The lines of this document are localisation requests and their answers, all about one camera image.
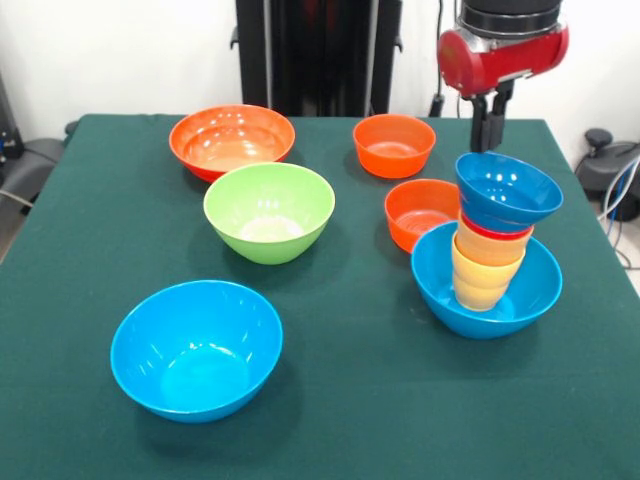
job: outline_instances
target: bowl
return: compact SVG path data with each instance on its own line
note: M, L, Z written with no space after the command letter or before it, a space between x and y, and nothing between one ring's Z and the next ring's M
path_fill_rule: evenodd
M111 370L144 408L203 423L246 405L281 350L280 318L262 295L198 280L161 290L126 316L111 344Z
M425 232L457 218L460 211L458 187L431 178L403 182L387 194L384 210L391 238L411 253Z
M464 214L495 232L526 230L563 202L562 190L549 175L493 152L462 155L456 162L456 179Z
M457 222L440 225L423 235L411 256L413 276L434 315L455 333L489 339L510 335L531 325L558 300L562 273L555 258L538 240L527 254L505 295L486 312L462 307L453 291L451 240Z
M213 182L245 165L284 159L294 140L291 122L273 110L223 105L180 120L171 130L169 146L194 175Z
M418 173L427 163L436 134L415 117L386 113L358 123L353 141L367 172L382 178L405 178Z
M260 163L212 183L204 212L222 240L265 265L286 263L320 236L335 207L331 185L308 168Z

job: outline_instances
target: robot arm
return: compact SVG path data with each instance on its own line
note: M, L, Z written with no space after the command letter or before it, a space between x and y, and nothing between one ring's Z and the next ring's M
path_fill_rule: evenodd
M502 142L514 81L558 65L569 46L560 22L562 0L463 0L457 27L438 42L438 63L447 85L473 104L471 151ZM495 92L491 111L487 94Z

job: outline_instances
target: stacked cups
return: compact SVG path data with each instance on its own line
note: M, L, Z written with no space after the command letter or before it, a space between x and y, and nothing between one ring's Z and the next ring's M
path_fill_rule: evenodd
M518 272L534 223L562 204L562 191L537 168L492 152L460 157L456 177L462 211L451 245L453 288L463 307L487 311Z

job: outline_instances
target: yellow cup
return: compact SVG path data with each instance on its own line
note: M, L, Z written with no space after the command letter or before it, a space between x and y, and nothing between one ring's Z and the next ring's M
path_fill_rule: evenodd
M453 289L458 303L469 310L491 310L502 298L509 282L520 268L524 251L515 262L493 267L482 265L464 256L456 245L458 232L453 236Z
M460 253L469 260L482 265L501 267L518 261L524 255L532 233L533 229L530 229L524 237L514 240L489 238L471 230L462 217L458 216L456 245Z

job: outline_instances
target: green bowl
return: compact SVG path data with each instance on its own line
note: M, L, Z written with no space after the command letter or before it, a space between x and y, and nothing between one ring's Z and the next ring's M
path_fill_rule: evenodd
M335 203L331 185L314 171L289 163L258 163L212 183L204 196L204 213L237 253L278 265L316 241Z

